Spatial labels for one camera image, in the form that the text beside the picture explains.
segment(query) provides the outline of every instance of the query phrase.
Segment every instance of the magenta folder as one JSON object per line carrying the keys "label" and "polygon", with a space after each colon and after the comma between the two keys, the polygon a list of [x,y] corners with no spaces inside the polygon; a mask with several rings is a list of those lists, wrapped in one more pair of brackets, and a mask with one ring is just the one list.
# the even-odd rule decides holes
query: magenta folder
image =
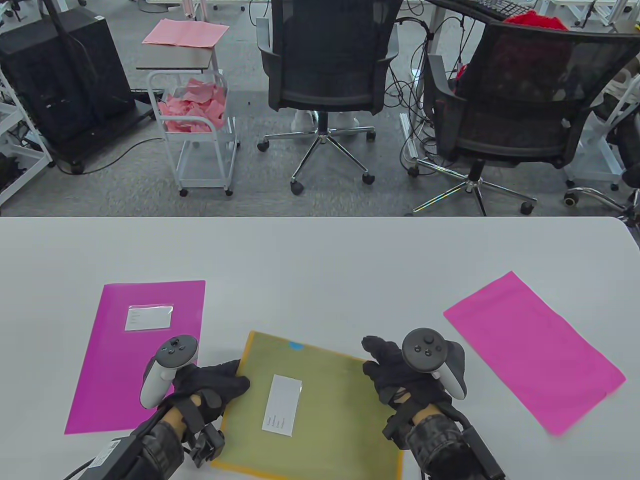
{"label": "magenta folder", "polygon": [[[65,434],[130,430],[152,412],[140,405],[142,376],[158,347],[175,335],[200,340],[205,282],[105,285]],[[171,325],[125,331],[129,307],[171,306]]]}
{"label": "magenta folder", "polygon": [[514,272],[444,316],[552,435],[562,435],[626,378]]}

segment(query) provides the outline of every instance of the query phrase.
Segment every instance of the yellow folder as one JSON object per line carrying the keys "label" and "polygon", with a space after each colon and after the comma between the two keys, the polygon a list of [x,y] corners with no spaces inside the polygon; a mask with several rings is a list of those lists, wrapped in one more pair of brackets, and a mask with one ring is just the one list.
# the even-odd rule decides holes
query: yellow folder
{"label": "yellow folder", "polygon": [[[251,332],[239,374],[251,388],[223,417],[216,468],[278,480],[401,480],[402,452],[382,435],[382,405],[362,362]],[[292,436],[262,430],[274,375],[302,381]]]}

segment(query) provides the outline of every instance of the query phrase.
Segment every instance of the keyboard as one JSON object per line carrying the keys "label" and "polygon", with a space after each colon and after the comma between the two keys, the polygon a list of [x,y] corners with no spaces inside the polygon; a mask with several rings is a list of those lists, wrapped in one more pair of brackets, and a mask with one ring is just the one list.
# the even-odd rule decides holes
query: keyboard
{"label": "keyboard", "polygon": [[455,0],[455,3],[464,5],[501,22],[515,15],[522,15],[531,11],[528,7],[508,0]]}

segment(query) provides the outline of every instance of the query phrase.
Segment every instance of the white sneaker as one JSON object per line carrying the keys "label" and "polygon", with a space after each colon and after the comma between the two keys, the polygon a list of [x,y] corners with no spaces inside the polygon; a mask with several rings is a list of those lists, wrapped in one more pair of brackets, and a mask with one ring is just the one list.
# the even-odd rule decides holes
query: white sneaker
{"label": "white sneaker", "polygon": [[292,132],[315,132],[316,123],[310,110],[296,110],[296,116],[291,122]]}
{"label": "white sneaker", "polygon": [[[338,130],[353,129],[360,126],[360,122],[353,116],[353,112],[341,111],[333,123],[333,128]],[[345,133],[343,135],[355,135],[355,133]]]}

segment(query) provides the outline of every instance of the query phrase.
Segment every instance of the chair base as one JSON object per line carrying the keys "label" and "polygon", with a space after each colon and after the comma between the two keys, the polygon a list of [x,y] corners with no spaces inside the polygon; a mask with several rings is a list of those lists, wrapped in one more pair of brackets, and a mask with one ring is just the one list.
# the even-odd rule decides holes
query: chair base
{"label": "chair base", "polygon": [[317,127],[313,131],[309,132],[288,132],[288,133],[276,133],[271,135],[265,135],[262,138],[262,142],[258,143],[258,150],[264,152],[269,148],[269,142],[271,140],[293,140],[296,138],[313,138],[311,147],[307,150],[305,156],[298,164],[296,171],[291,175],[291,193],[294,195],[300,195],[304,186],[298,181],[298,175],[307,164],[311,155],[316,151],[318,145],[330,143],[340,152],[342,152],[349,160],[355,163],[359,169],[363,171],[362,181],[371,185],[376,177],[369,173],[369,169],[365,167],[353,154],[344,148],[340,142],[334,137],[339,135],[354,135],[359,133],[367,134],[367,141],[374,141],[376,139],[376,129],[374,127],[354,127],[349,129],[330,129],[328,128],[328,113],[327,112],[314,112],[314,121]]}
{"label": "chair base", "polygon": [[640,189],[634,189],[631,195],[629,195],[627,202],[625,204],[619,204],[595,188],[570,188],[564,194],[564,204],[568,207],[575,207],[578,204],[579,194],[595,198],[601,204],[606,205],[618,213],[618,219],[624,222],[629,230],[631,230],[631,233],[640,241]]}
{"label": "chair base", "polygon": [[428,200],[427,202],[424,202],[422,205],[418,205],[416,208],[414,208],[412,210],[411,214],[415,214],[418,213],[421,210],[424,210],[427,207],[430,207],[433,204],[438,203],[441,200],[444,200],[445,198],[447,198],[448,196],[453,195],[454,193],[457,192],[466,192],[466,193],[471,193],[473,194],[475,200],[476,200],[476,204],[478,205],[478,208],[480,210],[480,213],[483,216],[487,216],[486,213],[486,209],[484,208],[484,202],[483,202],[483,196],[482,196],[482,191],[481,191],[481,187],[486,188],[487,190],[490,191],[494,191],[497,193],[502,193],[503,195],[507,195],[507,196],[511,196],[513,198],[517,198],[519,200],[522,200],[523,203],[520,206],[520,213],[524,214],[524,215],[529,215],[531,212],[533,212],[533,208],[536,206],[536,203],[538,202],[537,199],[535,199],[532,196],[527,196],[527,195],[523,195],[522,193],[510,190],[508,188],[502,187],[500,185],[496,185],[494,183],[491,182],[485,182],[483,180],[483,178],[479,175],[475,175],[475,177],[477,177],[477,179],[474,179],[473,177],[470,178],[469,175],[463,175],[462,173],[458,173],[454,170],[450,170],[448,168],[444,168],[440,165],[436,165],[435,163],[432,162],[428,162],[426,160],[421,160],[418,159],[416,160],[416,163],[418,165],[424,166],[426,168],[429,168],[430,170],[432,170],[433,172],[438,172],[438,173],[443,173],[445,175],[448,175],[450,177],[453,177],[457,180],[460,180],[460,183],[456,186],[454,186],[453,188],[450,188],[449,190],[447,190],[446,192],[443,192],[435,197],[433,197],[431,200]]}

